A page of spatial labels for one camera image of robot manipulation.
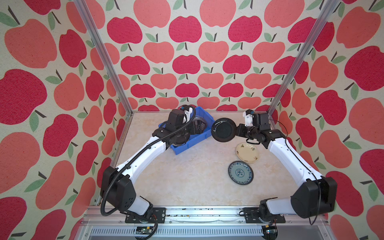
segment wire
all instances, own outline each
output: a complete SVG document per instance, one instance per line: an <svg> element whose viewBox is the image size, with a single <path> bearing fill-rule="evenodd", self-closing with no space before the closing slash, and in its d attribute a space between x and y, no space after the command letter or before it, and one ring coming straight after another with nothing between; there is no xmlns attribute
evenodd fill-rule
<svg viewBox="0 0 384 240"><path fill-rule="evenodd" d="M185 106L183 109L186 109L186 108L192 108L193 110L193 116L189 119L188 122L186 122L184 125L182 125L179 129L171 132L170 134L164 136L164 137L161 137L153 142L151 142L150 144L148 144L147 146L145 146L140 152L138 152L138 154L136 154L122 169L120 169L120 171L115 174L115 176L113 177L113 179L111 180L111 182L109 183L107 189L104 191L104 195L103 195L103 200L101 201L101 206L100 206L100 213L103 215L103 216L109 216L111 215L112 213L114 213L116 210L117 210L117 207L113 208L112 210L110 210L109 212L105 212L105 204L107 203L107 198L108 198L108 195L112 189L112 187L114 186L114 184L116 183L116 181L119 179L119 177L122 175L122 173L127 170L131 164L138 158L140 157L141 154L143 154L147 149L150 149L151 146L155 145L156 143L184 130L185 127L187 127L189 124L192 123L193 119L195 118L196 116L196 109L194 106L192 105L188 105L188 106Z"/></svg>
<svg viewBox="0 0 384 240"><path fill-rule="evenodd" d="M311 174L313 175L313 177L314 177L315 180L316 180L315 183L316 183L316 185L317 185L317 188L319 189L319 201L318 201L318 202L319 202L319 205L318 205L318 207L317 207L317 213L316 213L316 216L315 216L313 222L311 222L311 219L308 217L308 219L309 219L309 221L310 221L310 225L312 226L312 225L314 224L314 222L316 221L317 216L319 215L319 211L320 211L321 188L320 188L319 180L316 178L316 176L313 174L313 172L312 172L309 168L307 168L307 166L305 166L305 165L302 163L302 161L296 156L296 154L295 154L295 153L292 151L292 149L288 146L288 144L287 144L288 131L287 131L287 128L284 126L284 124L283 124L282 122L277 121L277 120L274 120L274 119L269 119L269 120L279 122L281 125L283 125L283 127L285 128L285 132L287 133L287 135L285 136L285 145L286 145L287 148L292 152L292 154L297 158L297 160L299 160L300 163L301 163L301 164L302 164L308 171L311 172Z"/></svg>

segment table surface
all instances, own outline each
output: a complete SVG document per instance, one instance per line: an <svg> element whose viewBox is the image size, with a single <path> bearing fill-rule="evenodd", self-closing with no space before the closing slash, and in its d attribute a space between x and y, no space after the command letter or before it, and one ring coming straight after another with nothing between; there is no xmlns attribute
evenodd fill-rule
<svg viewBox="0 0 384 240"><path fill-rule="evenodd" d="M242 113L210 113L214 119L226 117L237 125ZM135 113L122 147L118 164L130 158L151 137L168 113ZM175 155L171 148L155 158L134 184L136 194L153 205L164 206L246 206L260 200L293 195L297 186L282 163L262 145L255 145L259 159L250 164L254 179L238 185L228 175L228 166L238 161L235 148L245 138L217 142L209 137Z"/></svg>

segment plate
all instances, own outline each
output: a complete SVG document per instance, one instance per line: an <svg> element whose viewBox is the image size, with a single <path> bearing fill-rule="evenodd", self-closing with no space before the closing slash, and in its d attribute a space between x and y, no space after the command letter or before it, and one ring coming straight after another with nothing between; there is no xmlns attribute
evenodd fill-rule
<svg viewBox="0 0 384 240"><path fill-rule="evenodd" d="M235 161L228 167L229 177L237 184L247 185L253 180L252 168L242 161Z"/></svg>
<svg viewBox="0 0 384 240"><path fill-rule="evenodd" d="M237 145L236 154L241 161L254 163L259 159L259 151L255 145L243 142Z"/></svg>

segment black cable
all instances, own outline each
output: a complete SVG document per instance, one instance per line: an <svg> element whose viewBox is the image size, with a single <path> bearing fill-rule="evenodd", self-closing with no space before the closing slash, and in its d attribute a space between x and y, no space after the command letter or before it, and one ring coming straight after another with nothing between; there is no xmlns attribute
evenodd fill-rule
<svg viewBox="0 0 384 240"><path fill-rule="evenodd" d="M154 144L182 131L185 129L185 127L187 127L189 124L192 123L193 119L195 118L196 116L196 109L194 106L192 105L188 105L188 106L185 106L183 109L187 109L187 108L192 108L193 110L193 116L191 118L189 118L189 121L186 122L184 125L182 125L179 129L171 132L170 134L164 136L164 137L161 137L153 142L151 142L150 144L148 144L147 146L145 146L140 152L138 152L138 154L136 154L114 177L113 179L111 180L111 182L109 183L107 189L105 190L104 192L104 195L103 195L103 200L101 201L101 205L100 205L100 213L103 215L103 216L109 216L111 215L112 213L114 213L117 208L113 208L112 210L110 210L109 212L105 212L105 204L107 203L107 198L108 198L108 195L113 187L113 185L116 183L117 179L122 175L122 173L127 170L131 164L138 158L140 157L141 154L143 154L147 149L150 149L151 146L153 146Z"/></svg>
<svg viewBox="0 0 384 240"><path fill-rule="evenodd" d="M316 213L316 217L314 218L313 222L311 223L311 219L308 217L309 221L310 221L310 225L312 226L314 224L314 222L316 221L317 219L317 216L319 215L319 211L320 211L320 201L321 201L321 189L320 189L320 184L319 184L319 180L316 178L316 176L313 174L313 172L311 170L309 170L309 168L307 168L307 166L305 166L302 161L296 156L296 154L292 151L292 149L288 146L287 144L287 138L288 138L288 131L287 131L287 128L284 126L284 124L280 121L277 121L277 120L273 120L273 119L269 119L271 121L276 121L276 122L279 122L281 125L283 125L283 127L285 128L285 132L287 133L287 135L285 136L285 145L287 146L287 148L291 151L291 153L297 158L297 160L299 160L299 162L308 170L311 172L311 174L313 175L313 177L315 178L315 183L317 185L317 188L319 189L319 205L317 207L317 213Z"/></svg>
<svg viewBox="0 0 384 240"><path fill-rule="evenodd" d="M150 237L152 237L152 236L155 234L155 232L156 232L156 230L157 230L157 228L158 228L158 226L159 226L159 224L158 224L158 222L157 222L156 220L152 220L152 219L150 219L150 218L142 217L142 216L138 215L137 213L135 213L135 212L131 212L131 211L127 211L127 214L130 214L130 215L134 216L135 218L139 218L139 219L141 219L141 220L143 220L143 221L151 222L151 223L154 224L154 225L153 225L152 232L151 232L148 236L146 236L146 237L139 237L139 238L138 238L138 237L135 237L136 239L139 239L139 240L147 240L147 239L149 239Z"/></svg>

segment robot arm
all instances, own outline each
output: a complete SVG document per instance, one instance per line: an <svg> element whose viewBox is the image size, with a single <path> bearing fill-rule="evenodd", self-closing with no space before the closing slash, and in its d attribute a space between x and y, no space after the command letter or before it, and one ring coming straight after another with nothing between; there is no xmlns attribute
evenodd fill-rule
<svg viewBox="0 0 384 240"><path fill-rule="evenodd" d="M137 153L151 142L169 134L173 129L177 129L181 123L188 121L190 114L191 111L177 112L177 109L174 109L169 115L168 124L155 130L152 137ZM259 205L260 218L265 222L270 222L278 214L297 214L302 218L308 218L333 211L336 200L336 182L332 178L323 177L321 173L313 169L286 141L282 132L277 129L271 130L266 113L256 114L247 110L244 117L245 124L240 124L237 127L228 118L216 120L211 129L212 136L220 142L230 141L235 136L246 137L247 141L256 139L259 141L256 144L263 144L282 162L299 187L290 197L262 200ZM122 177L116 182L107 201L122 213L128 210L139 215L150 216L151 204L142 197L136 197L133 183L152 160L163 153L171 144L188 141L189 132L187 129L185 130L178 135L157 142L141 154L131 164L131 167L122 173ZM108 167L105 170L101 196L103 196L103 192L112 177L132 158L120 164L116 169Z"/></svg>

